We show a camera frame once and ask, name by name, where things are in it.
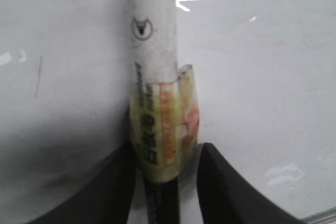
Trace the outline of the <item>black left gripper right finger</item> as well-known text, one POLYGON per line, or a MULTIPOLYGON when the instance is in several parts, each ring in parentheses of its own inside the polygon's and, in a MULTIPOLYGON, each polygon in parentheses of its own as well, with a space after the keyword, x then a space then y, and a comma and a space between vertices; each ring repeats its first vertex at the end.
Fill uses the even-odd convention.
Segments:
POLYGON ((303 223, 255 189, 212 143, 201 150, 197 194, 203 223, 303 223))

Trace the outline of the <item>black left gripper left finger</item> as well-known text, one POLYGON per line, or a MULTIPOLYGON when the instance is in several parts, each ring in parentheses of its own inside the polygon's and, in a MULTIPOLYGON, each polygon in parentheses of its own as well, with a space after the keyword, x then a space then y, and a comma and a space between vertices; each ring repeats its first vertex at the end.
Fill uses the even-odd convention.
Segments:
POLYGON ((130 142, 73 196, 30 223, 127 223, 134 195, 136 157, 130 142))

